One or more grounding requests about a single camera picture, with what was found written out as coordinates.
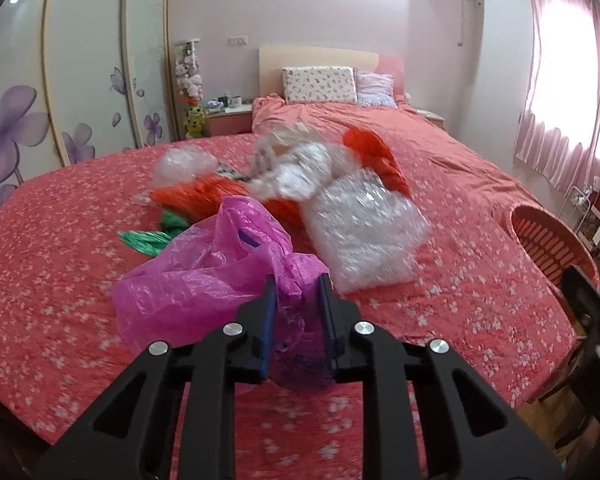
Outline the white wall socket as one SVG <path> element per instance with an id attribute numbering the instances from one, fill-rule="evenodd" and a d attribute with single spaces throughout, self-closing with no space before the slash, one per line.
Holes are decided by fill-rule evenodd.
<path id="1" fill-rule="evenodd" d="M 228 37 L 227 44 L 231 47 L 243 47 L 248 44 L 247 36 Z"/>

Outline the magenta plastic bag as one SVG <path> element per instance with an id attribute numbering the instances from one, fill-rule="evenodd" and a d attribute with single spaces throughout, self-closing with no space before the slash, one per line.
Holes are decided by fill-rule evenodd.
<path id="1" fill-rule="evenodd" d="M 290 235 L 264 206 L 225 196 L 214 216 L 175 237 L 155 258 L 110 289 L 118 334 L 134 353 L 164 340 L 173 347 L 200 341 L 232 322 L 274 278 L 274 356 L 279 387 L 319 393 L 332 388 L 325 360 L 318 279 L 327 266 L 296 252 Z"/>

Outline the large orange plastic bag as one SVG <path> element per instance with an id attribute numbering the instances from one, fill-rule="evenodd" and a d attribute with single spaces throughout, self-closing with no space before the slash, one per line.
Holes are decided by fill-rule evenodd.
<path id="1" fill-rule="evenodd" d="M 157 205 L 179 214 L 191 222 L 210 218 L 219 212 L 225 196 L 249 196 L 247 185 L 219 174 L 196 177 L 188 182 L 154 188 L 148 197 Z M 291 231 L 303 228 L 300 206 L 286 198 L 260 200 L 264 208 Z"/>

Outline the hanging plush toy column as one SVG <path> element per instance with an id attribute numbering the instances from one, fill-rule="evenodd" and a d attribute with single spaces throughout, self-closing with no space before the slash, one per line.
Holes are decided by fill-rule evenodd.
<path id="1" fill-rule="evenodd" d="M 196 106 L 204 97 L 199 60 L 196 50 L 198 39 L 179 42 L 175 47 L 174 75 L 178 94 L 190 105 Z"/>

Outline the wardrobe with purple flowers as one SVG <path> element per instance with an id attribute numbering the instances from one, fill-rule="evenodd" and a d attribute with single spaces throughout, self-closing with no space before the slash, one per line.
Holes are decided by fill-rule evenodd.
<path id="1" fill-rule="evenodd" d="M 166 0 L 0 0 L 0 208 L 41 174 L 175 139 Z"/>

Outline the small orange plastic bag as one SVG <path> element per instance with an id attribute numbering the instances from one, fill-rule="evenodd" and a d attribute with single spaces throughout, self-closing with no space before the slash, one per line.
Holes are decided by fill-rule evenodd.
<path id="1" fill-rule="evenodd" d="M 362 166 L 373 170 L 385 188 L 412 198 L 406 177 L 388 144 L 380 136 L 367 129 L 351 127 L 343 133 L 342 144 L 358 154 Z"/>

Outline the clear bubble wrap sheet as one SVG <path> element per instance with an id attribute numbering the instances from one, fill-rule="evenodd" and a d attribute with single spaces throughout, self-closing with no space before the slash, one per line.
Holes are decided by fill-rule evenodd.
<path id="1" fill-rule="evenodd" d="M 306 232 L 338 292 L 411 281 L 429 222 L 370 168 L 347 174 L 301 205 Z"/>

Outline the white mug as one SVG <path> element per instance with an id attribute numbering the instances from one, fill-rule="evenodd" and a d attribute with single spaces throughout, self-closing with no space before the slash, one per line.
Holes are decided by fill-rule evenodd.
<path id="1" fill-rule="evenodd" d="M 235 108 L 235 107 L 242 106 L 242 97 L 241 96 L 231 96 L 228 99 L 228 106 L 230 108 Z"/>

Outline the white metal storage rack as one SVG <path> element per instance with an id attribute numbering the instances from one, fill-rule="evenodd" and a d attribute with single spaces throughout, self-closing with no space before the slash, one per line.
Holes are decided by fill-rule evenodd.
<path id="1" fill-rule="evenodd" d="M 600 177 L 567 192 L 558 217 L 576 233 L 577 238 L 595 257 L 600 257 Z"/>

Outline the salmon pink duvet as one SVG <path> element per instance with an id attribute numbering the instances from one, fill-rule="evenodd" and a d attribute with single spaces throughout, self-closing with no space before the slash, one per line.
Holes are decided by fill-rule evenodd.
<path id="1" fill-rule="evenodd" d="M 265 134 L 279 125 L 302 122 L 329 141 L 339 141 L 347 128 L 373 131 L 384 139 L 403 169 L 413 154 L 422 156 L 492 214 L 513 204 L 538 200 L 518 179 L 471 151 L 413 107 L 362 107 L 347 103 L 288 104 L 277 94 L 257 98 L 252 131 Z"/>

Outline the beige and pink headboard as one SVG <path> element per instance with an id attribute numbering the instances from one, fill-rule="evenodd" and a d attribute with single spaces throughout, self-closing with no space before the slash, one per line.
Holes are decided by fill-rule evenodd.
<path id="1" fill-rule="evenodd" d="M 403 58 L 376 52 L 329 47 L 264 44 L 259 49 L 259 96 L 282 96 L 283 67 L 350 66 L 394 78 L 394 97 L 405 100 Z"/>

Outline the white translucent plastic bag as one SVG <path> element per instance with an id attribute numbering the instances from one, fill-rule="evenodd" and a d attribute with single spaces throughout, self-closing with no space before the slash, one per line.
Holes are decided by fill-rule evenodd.
<path id="1" fill-rule="evenodd" d="M 303 142 L 282 154 L 265 145 L 256 151 L 247 186 L 257 200 L 304 202 L 333 180 L 361 167 L 358 155 L 342 144 Z"/>

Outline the yellow green plush toy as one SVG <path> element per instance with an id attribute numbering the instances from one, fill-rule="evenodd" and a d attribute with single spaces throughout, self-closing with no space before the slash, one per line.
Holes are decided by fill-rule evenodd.
<path id="1" fill-rule="evenodd" d="M 189 107 L 183 119 L 185 135 L 189 139 L 202 138 L 206 131 L 206 119 L 206 113 L 200 104 Z"/>

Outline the pink window curtain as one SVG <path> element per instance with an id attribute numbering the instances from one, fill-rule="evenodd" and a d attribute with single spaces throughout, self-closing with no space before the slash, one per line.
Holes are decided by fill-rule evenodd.
<path id="1" fill-rule="evenodd" d="M 600 4 L 530 4 L 531 70 L 515 156 L 565 193 L 600 179 Z"/>

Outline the pink left nightstand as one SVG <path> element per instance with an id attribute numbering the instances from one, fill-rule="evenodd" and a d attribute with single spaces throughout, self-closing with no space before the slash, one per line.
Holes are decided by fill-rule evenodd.
<path id="1" fill-rule="evenodd" d="M 252 131 L 252 105 L 229 107 L 207 116 L 209 136 L 236 136 Z"/>

